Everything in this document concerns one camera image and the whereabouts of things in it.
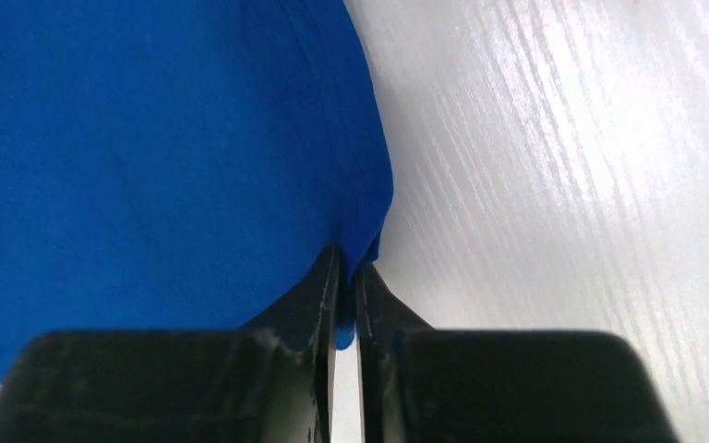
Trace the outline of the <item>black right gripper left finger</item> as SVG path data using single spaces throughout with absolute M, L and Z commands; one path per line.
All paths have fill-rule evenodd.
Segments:
M 73 330 L 0 388 L 0 442 L 327 442 L 342 254 L 231 330 Z

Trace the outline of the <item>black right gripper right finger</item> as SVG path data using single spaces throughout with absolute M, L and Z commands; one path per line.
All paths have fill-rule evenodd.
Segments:
M 367 442 L 674 442 L 643 363 L 601 331 L 436 329 L 354 282 Z

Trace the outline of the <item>blue panda print t-shirt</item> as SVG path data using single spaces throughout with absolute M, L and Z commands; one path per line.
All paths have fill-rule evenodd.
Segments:
M 342 1 L 0 1 L 0 381 L 59 329 L 229 329 L 328 245 L 373 262 L 391 162 Z

